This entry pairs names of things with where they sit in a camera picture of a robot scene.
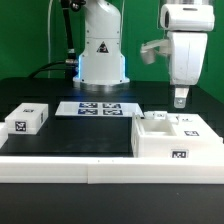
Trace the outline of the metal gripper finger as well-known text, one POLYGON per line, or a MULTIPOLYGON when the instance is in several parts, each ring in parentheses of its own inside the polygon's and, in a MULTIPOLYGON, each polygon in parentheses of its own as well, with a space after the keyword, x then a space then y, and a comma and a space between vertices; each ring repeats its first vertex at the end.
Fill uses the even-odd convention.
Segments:
POLYGON ((174 93, 174 107, 184 108, 186 106, 187 95, 187 87, 176 87, 174 93))

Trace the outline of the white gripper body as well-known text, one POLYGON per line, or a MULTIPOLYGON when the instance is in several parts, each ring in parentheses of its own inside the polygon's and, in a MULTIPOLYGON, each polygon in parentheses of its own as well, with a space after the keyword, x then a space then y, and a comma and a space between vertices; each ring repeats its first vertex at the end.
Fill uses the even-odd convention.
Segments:
POLYGON ((210 4, 163 4, 160 25, 167 31, 171 55, 170 82, 195 85, 201 74, 207 46, 207 33, 214 28, 215 16, 210 4))

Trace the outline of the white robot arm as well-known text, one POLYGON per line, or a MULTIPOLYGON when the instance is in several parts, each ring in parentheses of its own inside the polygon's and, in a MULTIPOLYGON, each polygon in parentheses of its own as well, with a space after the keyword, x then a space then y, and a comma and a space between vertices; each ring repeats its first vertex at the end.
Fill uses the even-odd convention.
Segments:
MULTIPOLYGON (((106 0, 60 0, 66 27, 69 61, 74 64, 71 79, 79 88, 110 91, 126 85, 125 57, 121 53, 122 19, 106 0), (69 12, 85 10, 85 49, 77 55, 72 40, 69 12)), ((158 55, 169 59, 174 106, 186 105, 189 88, 198 83, 207 45, 207 33, 214 28, 211 0, 160 0, 158 25, 165 31, 160 40, 141 46, 146 64, 158 55)))

